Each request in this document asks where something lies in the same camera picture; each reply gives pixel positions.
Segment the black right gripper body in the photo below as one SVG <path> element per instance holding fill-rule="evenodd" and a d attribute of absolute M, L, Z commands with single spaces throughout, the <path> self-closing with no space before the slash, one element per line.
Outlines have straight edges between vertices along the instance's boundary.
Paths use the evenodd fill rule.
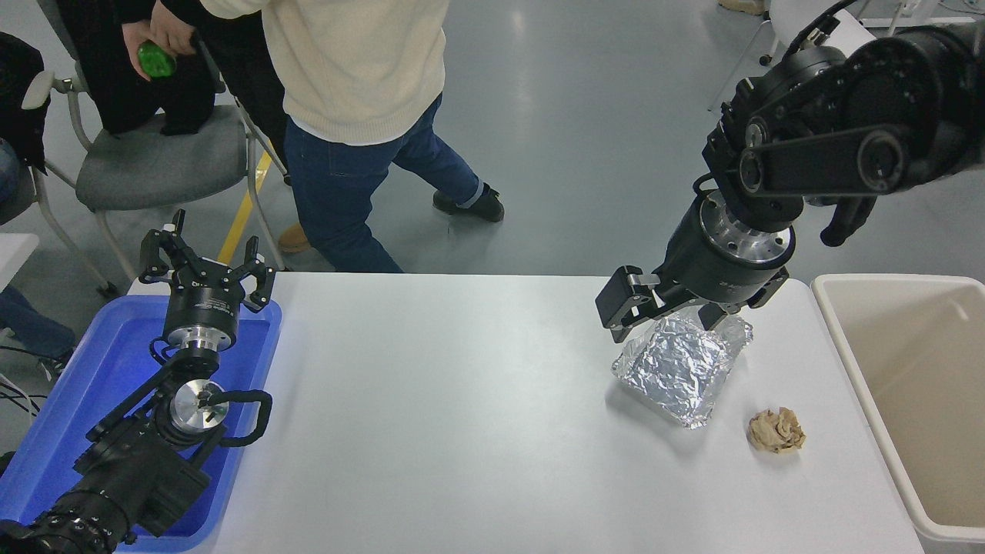
<path fill-rule="evenodd" d="M 789 260 L 790 230 L 753 230 L 723 197 L 699 196 L 669 239 L 660 295 L 686 291 L 710 304 L 759 308 L 788 278 Z"/>

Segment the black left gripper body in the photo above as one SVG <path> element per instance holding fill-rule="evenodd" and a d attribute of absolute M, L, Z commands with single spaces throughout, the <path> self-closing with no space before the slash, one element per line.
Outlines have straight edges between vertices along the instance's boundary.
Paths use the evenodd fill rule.
<path fill-rule="evenodd" d="M 239 330 L 240 304 L 244 299 L 242 284 L 219 279 L 217 284 L 197 280 L 199 273 L 185 267 L 172 271 L 170 299 L 163 332 L 204 326 L 225 334 Z"/>

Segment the person's hand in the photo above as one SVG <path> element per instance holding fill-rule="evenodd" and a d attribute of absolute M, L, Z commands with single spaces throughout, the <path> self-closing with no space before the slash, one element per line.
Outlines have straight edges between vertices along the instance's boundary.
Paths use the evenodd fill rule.
<path fill-rule="evenodd" d="M 173 14 L 162 1 L 155 1 L 150 18 L 150 39 L 173 56 L 197 54 L 193 45 L 195 28 Z"/>
<path fill-rule="evenodd" d="M 139 59 L 140 46 L 151 38 L 150 20 L 123 22 L 121 32 L 131 66 L 138 77 L 143 78 L 146 82 L 150 82 L 152 78 L 145 73 Z"/>

